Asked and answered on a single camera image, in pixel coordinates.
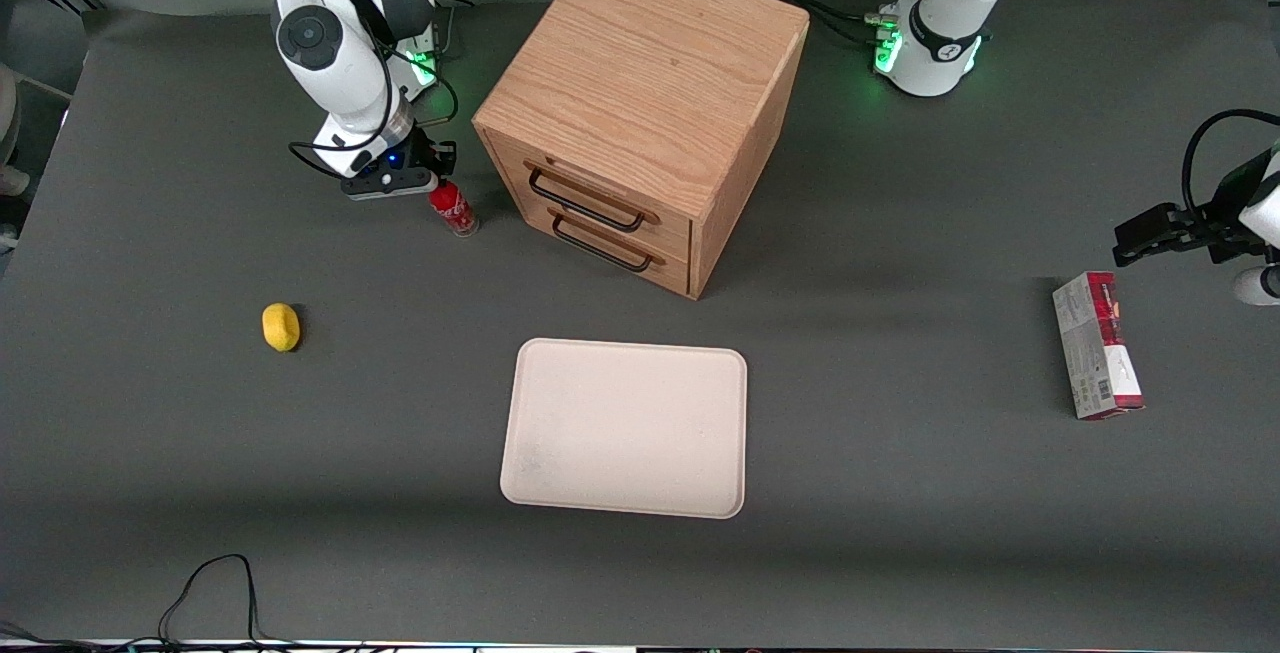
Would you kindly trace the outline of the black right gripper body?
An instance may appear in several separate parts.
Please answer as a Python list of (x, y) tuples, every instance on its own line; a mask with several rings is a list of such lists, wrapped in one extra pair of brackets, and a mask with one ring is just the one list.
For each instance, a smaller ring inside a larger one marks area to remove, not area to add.
[(426, 137), (408, 137), (401, 143), (396, 143), (364, 166), (362, 175), (375, 182), (380, 182), (384, 175), (390, 175), (393, 182), (412, 182), (412, 165), (416, 161), (434, 161), (436, 164), (436, 151)]

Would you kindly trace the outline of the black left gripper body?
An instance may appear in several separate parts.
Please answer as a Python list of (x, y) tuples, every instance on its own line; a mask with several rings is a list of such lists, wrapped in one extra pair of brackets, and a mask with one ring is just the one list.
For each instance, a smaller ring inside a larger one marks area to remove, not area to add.
[(1277, 248), (1277, 157), (1257, 155), (1235, 166), (1199, 211), (1219, 248), (1258, 256)]

